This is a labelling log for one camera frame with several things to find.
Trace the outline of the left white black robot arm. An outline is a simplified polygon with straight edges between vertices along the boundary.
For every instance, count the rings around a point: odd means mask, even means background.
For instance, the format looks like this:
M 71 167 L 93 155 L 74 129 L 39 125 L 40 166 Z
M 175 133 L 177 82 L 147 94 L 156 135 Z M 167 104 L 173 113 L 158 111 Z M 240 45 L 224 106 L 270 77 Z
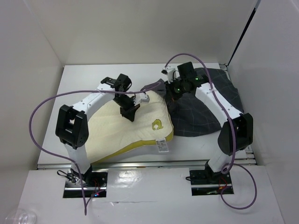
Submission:
M 129 90 L 131 79 L 120 74 L 117 79 L 104 78 L 95 93 L 89 94 L 80 102 L 71 106 L 63 105 L 59 109 L 55 134 L 67 149 L 71 163 L 71 173 L 81 186 L 92 182 L 92 166 L 87 158 L 85 143 L 89 137 L 89 119 L 106 103 L 114 101 L 120 107 L 122 117 L 133 122 L 141 102 L 149 102 L 146 93 L 133 96 L 120 94 Z

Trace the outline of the dark grey plaid pillowcase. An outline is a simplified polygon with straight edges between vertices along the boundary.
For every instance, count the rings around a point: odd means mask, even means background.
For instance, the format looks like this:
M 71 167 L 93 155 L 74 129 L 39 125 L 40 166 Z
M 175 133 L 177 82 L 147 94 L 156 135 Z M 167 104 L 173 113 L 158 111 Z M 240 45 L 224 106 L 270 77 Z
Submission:
M 221 69 L 208 69 L 211 80 L 221 95 L 236 109 L 244 112 L 238 89 Z M 185 93 L 179 100 L 166 100 L 174 127 L 174 135 L 198 137 L 221 130 L 220 123 L 206 105 L 194 93 Z

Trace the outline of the cream yellow pillow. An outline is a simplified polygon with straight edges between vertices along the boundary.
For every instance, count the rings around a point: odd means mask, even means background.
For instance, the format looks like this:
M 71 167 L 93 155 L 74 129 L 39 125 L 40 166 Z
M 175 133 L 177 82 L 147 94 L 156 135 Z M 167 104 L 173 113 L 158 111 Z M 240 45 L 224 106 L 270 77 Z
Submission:
M 174 127 L 165 100 L 149 91 L 149 102 L 142 103 L 133 122 L 120 114 L 120 107 L 110 101 L 89 120 L 89 137 L 85 144 L 91 163 L 106 161 L 157 140 L 171 141 Z

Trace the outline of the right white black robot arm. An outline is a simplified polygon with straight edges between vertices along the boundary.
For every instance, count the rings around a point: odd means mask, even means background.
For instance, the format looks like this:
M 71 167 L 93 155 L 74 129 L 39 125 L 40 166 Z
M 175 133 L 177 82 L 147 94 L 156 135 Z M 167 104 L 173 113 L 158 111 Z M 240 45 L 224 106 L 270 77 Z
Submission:
M 202 102 L 218 120 L 221 130 L 218 147 L 205 164 L 203 177 L 215 183 L 231 169 L 237 151 L 244 150 L 253 142 L 253 117 L 230 104 L 216 89 L 209 73 L 198 75 L 193 64 L 187 62 L 173 68 L 165 66 L 165 101 L 170 112 L 180 111 L 179 100 L 192 96 Z

